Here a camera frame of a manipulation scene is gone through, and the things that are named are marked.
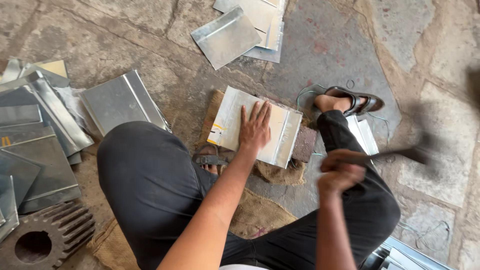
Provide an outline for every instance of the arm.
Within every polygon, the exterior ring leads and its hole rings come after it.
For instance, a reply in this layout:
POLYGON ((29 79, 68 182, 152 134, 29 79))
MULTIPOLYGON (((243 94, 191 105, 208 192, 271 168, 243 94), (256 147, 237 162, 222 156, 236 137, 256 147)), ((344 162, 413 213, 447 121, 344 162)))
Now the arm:
POLYGON ((321 167, 327 173, 318 181, 317 270, 357 269, 348 240, 341 193, 363 179, 364 169, 351 164, 338 166, 335 159, 339 159, 339 152, 343 155, 345 151, 348 150, 330 152, 321 167))
POLYGON ((260 103, 247 120, 241 110, 240 148, 234 160, 208 192, 157 270, 218 270, 233 213, 258 152, 270 141, 271 105, 260 103))

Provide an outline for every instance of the yellow paint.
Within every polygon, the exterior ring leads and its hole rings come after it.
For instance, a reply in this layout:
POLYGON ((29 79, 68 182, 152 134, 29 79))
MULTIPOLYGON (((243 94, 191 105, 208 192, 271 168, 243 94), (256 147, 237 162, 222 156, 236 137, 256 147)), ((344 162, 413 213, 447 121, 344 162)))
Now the yellow paint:
POLYGON ((53 61, 49 63, 38 62, 34 65, 39 66, 45 70, 58 74, 62 77, 68 78, 67 69, 65 68, 65 62, 63 60, 53 61))

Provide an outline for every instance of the metal gear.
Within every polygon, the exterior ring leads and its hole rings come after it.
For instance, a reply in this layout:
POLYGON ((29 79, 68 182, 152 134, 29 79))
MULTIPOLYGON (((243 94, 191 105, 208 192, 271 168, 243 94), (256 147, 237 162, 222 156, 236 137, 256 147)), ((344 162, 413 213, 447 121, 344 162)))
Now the metal gear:
POLYGON ((0 243, 5 269, 58 269, 92 239, 95 220, 88 208, 60 203, 20 219, 20 225, 0 243))

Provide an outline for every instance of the hand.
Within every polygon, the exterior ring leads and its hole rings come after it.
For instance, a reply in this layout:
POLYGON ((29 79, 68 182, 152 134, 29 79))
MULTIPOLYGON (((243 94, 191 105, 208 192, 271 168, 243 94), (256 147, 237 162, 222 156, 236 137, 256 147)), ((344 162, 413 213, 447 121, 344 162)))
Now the hand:
POLYGON ((272 139, 270 127, 270 114, 272 113, 272 105, 268 101, 264 103, 260 113, 258 113, 260 102, 257 101, 253 106, 250 120, 247 120, 247 110, 245 105, 241 108, 241 125, 240 125, 240 148, 249 148, 253 151, 260 151, 272 139))
POLYGON ((329 199, 332 196, 338 197, 343 191, 363 180, 365 168, 341 163, 342 158, 363 155, 363 153, 347 149, 336 149, 328 153, 328 157, 324 159, 320 167, 326 173, 317 182, 321 200, 329 199))

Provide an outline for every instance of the gear hole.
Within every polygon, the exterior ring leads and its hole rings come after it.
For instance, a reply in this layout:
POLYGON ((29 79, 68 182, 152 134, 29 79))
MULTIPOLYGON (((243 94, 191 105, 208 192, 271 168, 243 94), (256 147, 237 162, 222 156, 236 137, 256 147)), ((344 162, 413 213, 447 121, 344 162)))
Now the gear hole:
POLYGON ((29 232, 15 244, 15 255, 24 263, 38 263, 52 251, 52 241, 45 231, 29 232))

